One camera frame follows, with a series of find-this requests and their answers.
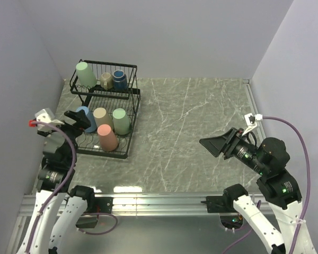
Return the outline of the olive ceramic mug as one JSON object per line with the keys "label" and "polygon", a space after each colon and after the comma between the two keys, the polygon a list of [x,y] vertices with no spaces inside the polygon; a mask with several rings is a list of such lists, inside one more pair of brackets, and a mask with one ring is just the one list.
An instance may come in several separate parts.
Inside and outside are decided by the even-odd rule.
{"label": "olive ceramic mug", "polygon": [[109,72],[104,72],[100,76],[100,85],[105,90],[110,90],[113,88],[113,79]]}

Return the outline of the pink plastic cup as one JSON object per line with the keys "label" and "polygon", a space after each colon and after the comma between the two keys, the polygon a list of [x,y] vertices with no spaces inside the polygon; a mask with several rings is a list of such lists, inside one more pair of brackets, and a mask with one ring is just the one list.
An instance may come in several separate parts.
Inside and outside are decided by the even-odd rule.
{"label": "pink plastic cup", "polygon": [[102,150],[110,152],[117,148],[119,142],[110,125],[103,124],[99,126],[97,133]]}

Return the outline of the small green plastic cup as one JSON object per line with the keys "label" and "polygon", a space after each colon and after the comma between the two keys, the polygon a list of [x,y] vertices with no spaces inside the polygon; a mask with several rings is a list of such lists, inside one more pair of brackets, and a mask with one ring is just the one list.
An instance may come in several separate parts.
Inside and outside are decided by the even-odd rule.
{"label": "small green plastic cup", "polygon": [[92,88],[97,84],[97,78],[87,62],[79,62],[76,65],[76,72],[82,86]]}

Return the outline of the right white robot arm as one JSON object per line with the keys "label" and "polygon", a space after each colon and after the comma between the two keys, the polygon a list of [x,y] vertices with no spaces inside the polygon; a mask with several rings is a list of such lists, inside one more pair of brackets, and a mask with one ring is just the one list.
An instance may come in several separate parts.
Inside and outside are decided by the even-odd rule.
{"label": "right white robot arm", "polygon": [[247,140],[243,129],[200,139],[214,157],[236,158],[259,175],[257,186],[278,222],[276,229],[256,207],[246,189],[235,184],[224,189],[223,206],[244,217],[264,244],[267,253],[316,253],[305,220],[305,205],[296,179],[286,170],[290,156],[285,143],[265,138],[259,146]]}

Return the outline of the large green plastic cup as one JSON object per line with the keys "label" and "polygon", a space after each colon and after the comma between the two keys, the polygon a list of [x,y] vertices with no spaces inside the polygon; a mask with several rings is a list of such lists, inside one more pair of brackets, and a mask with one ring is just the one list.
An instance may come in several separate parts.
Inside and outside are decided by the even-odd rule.
{"label": "large green plastic cup", "polygon": [[117,108],[112,112],[115,133],[118,135],[126,135],[130,130],[130,120],[126,111]]}

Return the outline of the beige plastic cup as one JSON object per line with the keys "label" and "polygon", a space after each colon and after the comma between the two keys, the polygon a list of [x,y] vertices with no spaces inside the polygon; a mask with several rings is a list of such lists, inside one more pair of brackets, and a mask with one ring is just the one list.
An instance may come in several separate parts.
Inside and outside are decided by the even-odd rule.
{"label": "beige plastic cup", "polygon": [[93,116],[97,127],[100,127],[103,124],[107,124],[112,128],[112,130],[114,130],[112,117],[105,108],[96,108],[93,111]]}

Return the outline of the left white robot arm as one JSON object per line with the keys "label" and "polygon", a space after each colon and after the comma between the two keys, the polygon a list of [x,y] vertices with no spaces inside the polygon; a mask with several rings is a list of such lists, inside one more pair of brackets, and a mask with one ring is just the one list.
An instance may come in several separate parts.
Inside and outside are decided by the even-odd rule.
{"label": "left white robot arm", "polygon": [[18,253],[62,253],[66,238],[80,216],[96,207],[93,189],[85,186],[69,189],[77,162],[76,138],[91,122],[84,110],[66,111],[65,116],[74,123],[56,119],[48,108],[29,121],[29,126],[36,127],[45,141],[35,204]]}

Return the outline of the dark blue glazed mug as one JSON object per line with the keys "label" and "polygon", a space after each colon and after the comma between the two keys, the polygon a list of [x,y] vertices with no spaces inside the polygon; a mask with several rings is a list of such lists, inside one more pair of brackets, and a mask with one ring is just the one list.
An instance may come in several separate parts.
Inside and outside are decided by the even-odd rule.
{"label": "dark blue glazed mug", "polygon": [[128,88],[127,76],[123,70],[115,70],[112,73],[114,88],[118,91],[124,91]]}

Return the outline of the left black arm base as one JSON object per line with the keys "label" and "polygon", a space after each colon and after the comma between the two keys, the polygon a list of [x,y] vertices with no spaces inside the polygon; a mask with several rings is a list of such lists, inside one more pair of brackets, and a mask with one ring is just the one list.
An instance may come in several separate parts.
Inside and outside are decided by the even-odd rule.
{"label": "left black arm base", "polygon": [[94,199],[91,213],[111,214],[113,207],[113,197],[96,197]]}

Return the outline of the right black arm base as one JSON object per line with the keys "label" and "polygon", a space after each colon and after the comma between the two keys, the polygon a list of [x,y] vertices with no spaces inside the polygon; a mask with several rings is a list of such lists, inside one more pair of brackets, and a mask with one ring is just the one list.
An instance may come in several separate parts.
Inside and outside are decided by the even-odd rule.
{"label": "right black arm base", "polygon": [[207,213],[230,213],[232,211],[222,196],[206,196],[206,200],[202,203],[206,204]]}

